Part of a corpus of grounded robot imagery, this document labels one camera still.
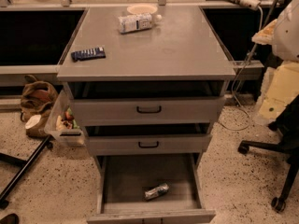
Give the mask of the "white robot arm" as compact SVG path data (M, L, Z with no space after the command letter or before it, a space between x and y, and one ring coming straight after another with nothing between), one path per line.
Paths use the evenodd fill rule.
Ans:
M271 45L274 55L284 61L299 62L299 0L291 0L279 16L251 40Z

